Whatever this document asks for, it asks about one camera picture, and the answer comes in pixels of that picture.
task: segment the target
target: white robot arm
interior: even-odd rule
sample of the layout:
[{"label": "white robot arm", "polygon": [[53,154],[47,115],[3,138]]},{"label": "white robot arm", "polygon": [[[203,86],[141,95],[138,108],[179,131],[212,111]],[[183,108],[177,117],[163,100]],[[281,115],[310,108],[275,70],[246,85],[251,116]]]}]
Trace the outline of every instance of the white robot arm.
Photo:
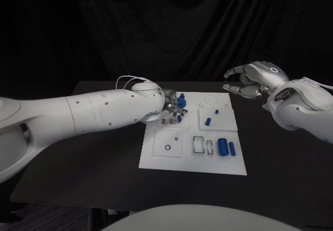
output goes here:
[{"label": "white robot arm", "polygon": [[320,87],[330,88],[308,78],[290,81],[282,70],[265,61],[232,68],[225,73],[241,73],[244,88],[223,85],[223,89],[248,99],[268,93],[262,104],[278,125],[293,131],[306,129],[321,140],[333,143],[333,96]]},{"label": "white robot arm", "polygon": [[153,121],[161,110],[187,112],[177,107],[176,91],[161,90],[150,81],[137,83],[131,91],[107,90],[29,101],[0,98],[0,182],[59,140]]}]

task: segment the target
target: black table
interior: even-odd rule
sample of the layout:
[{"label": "black table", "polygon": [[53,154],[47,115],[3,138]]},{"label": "black table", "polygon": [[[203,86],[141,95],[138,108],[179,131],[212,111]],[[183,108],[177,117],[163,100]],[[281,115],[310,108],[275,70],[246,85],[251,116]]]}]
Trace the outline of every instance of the black table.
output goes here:
[{"label": "black table", "polygon": [[[114,89],[114,84],[84,81],[73,94]],[[225,92],[222,82],[157,84]],[[284,130],[262,100],[231,94],[231,102],[248,176],[138,169],[146,125],[137,123],[49,146],[27,166],[11,200],[131,211],[218,205],[287,223],[333,227],[333,145],[303,130]]]}]

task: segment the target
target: robotic hand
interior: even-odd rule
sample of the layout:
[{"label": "robotic hand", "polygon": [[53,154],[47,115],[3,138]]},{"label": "robotic hand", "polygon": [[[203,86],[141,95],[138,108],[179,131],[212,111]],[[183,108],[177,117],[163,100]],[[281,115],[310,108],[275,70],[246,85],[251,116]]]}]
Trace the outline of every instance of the robotic hand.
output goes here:
[{"label": "robotic hand", "polygon": [[161,90],[148,80],[131,91],[117,89],[27,101],[0,98],[0,182],[56,141],[154,121],[163,110],[187,113],[177,107],[176,91]]},{"label": "robotic hand", "polygon": [[241,74],[244,88],[223,85],[223,89],[248,99],[268,93],[262,107],[272,113],[278,125],[293,131],[306,129],[321,140],[333,143],[333,96],[320,87],[333,89],[308,78],[290,81],[272,63],[257,61],[226,71],[223,77]]}]

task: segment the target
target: small blue part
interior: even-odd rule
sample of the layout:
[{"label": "small blue part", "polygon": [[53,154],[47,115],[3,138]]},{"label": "small blue part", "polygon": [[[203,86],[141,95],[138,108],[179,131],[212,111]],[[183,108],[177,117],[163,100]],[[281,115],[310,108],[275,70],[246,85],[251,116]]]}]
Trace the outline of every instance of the small blue part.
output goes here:
[{"label": "small blue part", "polygon": [[229,142],[229,149],[231,149],[231,155],[235,156],[236,152],[235,152],[233,142]]},{"label": "small blue part", "polygon": [[177,106],[183,108],[186,106],[186,100],[184,98],[177,98]]},{"label": "small blue part", "polygon": [[206,123],[205,123],[205,124],[206,124],[206,126],[209,126],[210,121],[212,121],[212,119],[210,119],[210,118],[207,118],[207,119],[206,119]]},{"label": "small blue part", "polygon": [[219,154],[220,154],[220,156],[229,155],[228,143],[226,143],[225,138],[218,139],[218,145],[219,145]]}]

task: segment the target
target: blue cylinder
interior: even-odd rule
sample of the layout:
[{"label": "blue cylinder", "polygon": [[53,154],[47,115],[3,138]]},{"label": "blue cylinder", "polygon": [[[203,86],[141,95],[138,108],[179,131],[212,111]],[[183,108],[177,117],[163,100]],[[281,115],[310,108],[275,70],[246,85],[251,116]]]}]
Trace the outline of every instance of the blue cylinder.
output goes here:
[{"label": "blue cylinder", "polygon": [[219,138],[218,139],[218,144],[219,144],[219,154],[220,154],[220,156],[229,155],[226,139]]},{"label": "blue cylinder", "polygon": [[233,142],[229,142],[229,149],[231,149],[231,155],[235,156],[236,152],[235,152]]},{"label": "blue cylinder", "polygon": [[177,106],[183,108],[186,106],[186,100],[184,98],[177,98]]},{"label": "blue cylinder", "polygon": [[207,118],[207,119],[206,119],[206,123],[205,123],[205,124],[206,124],[206,126],[209,126],[210,121],[212,121],[212,119],[210,119],[210,118]]}]

